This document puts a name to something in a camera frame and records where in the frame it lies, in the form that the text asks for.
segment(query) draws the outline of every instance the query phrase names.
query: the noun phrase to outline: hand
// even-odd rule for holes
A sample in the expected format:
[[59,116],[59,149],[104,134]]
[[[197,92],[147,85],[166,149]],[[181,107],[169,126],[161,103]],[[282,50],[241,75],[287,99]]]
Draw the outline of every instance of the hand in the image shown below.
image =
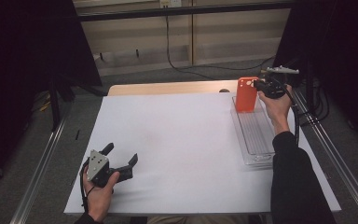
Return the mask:
[[[292,93],[291,86],[287,85],[286,89]],[[290,131],[287,115],[289,114],[292,101],[289,96],[285,94],[281,98],[270,99],[262,91],[258,92],[258,96],[266,104],[267,114],[274,126],[275,134]]]
[[114,172],[109,177],[106,186],[104,188],[98,188],[94,186],[92,182],[87,180],[88,169],[89,167],[87,166],[83,172],[83,186],[86,193],[89,193],[89,215],[94,219],[94,221],[103,222],[107,215],[110,202],[112,201],[113,186],[117,183],[120,173]]

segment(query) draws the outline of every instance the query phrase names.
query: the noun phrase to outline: metal bar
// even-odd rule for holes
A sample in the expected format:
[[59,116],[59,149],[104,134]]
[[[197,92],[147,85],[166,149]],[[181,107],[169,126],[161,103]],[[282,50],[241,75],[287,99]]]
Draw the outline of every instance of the metal bar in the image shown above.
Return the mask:
[[[295,91],[295,97],[297,104],[301,107],[301,109],[305,112],[307,111],[306,108],[306,101],[301,92]],[[307,115],[308,121],[314,120],[311,115]],[[333,142],[330,140],[327,132],[322,127],[322,124],[318,122],[313,122],[311,127],[319,141],[324,147],[327,155],[330,158],[330,161],[336,167],[339,175],[341,176],[342,180],[344,181],[345,185],[347,186],[348,190],[350,191],[353,199],[356,201],[358,205],[358,181],[351,172],[350,168],[347,166],[345,161],[342,159],[341,155],[339,154],[337,148],[334,146]]]
[[80,21],[111,21],[111,20],[148,18],[148,17],[195,15],[195,14],[236,12],[236,11],[271,10],[271,9],[291,8],[294,5],[299,4],[300,2],[301,4],[304,4],[310,1],[287,0],[281,2],[248,3],[248,4],[237,4],[237,5],[207,6],[207,7],[169,7],[169,8],[154,8],[154,9],[146,9],[146,10],[123,11],[123,12],[109,12],[109,13],[83,13],[83,14],[79,14],[77,18]]
[[36,198],[36,194],[38,192],[40,183],[42,182],[43,175],[46,172],[46,169],[48,167],[50,158],[51,158],[51,156],[54,152],[54,149],[57,146],[58,141],[60,139],[63,127],[64,127],[66,119],[69,115],[71,106],[72,106],[72,104],[70,104],[70,103],[64,105],[62,120],[59,123],[55,132],[51,134],[51,136],[48,140],[48,144],[45,147],[45,151],[43,152],[42,158],[40,159],[40,161],[36,167],[34,175],[27,187],[27,190],[25,191],[24,195],[22,196],[21,202],[20,202],[19,206],[17,207],[16,212],[13,215],[13,218],[10,221],[10,224],[25,223],[25,221],[31,211],[32,205],[34,203],[34,199]]

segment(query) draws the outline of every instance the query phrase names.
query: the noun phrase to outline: white table surface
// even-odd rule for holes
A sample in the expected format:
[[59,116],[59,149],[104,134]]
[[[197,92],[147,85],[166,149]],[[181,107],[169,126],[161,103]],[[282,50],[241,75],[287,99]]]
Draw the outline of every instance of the white table surface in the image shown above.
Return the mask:
[[[270,211],[272,170],[243,161],[230,115],[234,93],[108,96],[83,161],[113,142],[111,167],[138,153],[133,179],[115,185],[109,213],[125,216],[239,214]],[[294,130],[293,114],[289,122]],[[310,145],[300,131],[330,208],[340,210]],[[81,214],[79,177],[64,210]]]

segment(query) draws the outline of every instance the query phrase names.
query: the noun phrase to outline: black jacket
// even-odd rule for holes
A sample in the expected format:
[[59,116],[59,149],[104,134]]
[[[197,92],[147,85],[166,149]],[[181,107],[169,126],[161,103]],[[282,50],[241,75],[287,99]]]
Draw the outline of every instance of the black jacket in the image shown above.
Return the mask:
[[274,224],[334,224],[307,152],[290,132],[275,136],[271,214]]

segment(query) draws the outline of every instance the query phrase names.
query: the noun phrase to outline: transparent tray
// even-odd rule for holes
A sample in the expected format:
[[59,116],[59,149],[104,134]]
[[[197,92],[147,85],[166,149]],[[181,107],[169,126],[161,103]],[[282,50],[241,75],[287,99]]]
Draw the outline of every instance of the transparent tray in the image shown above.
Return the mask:
[[275,154],[272,146],[275,135],[265,107],[257,97],[254,112],[238,113],[235,98],[232,98],[231,116],[244,162],[253,166],[271,166]]

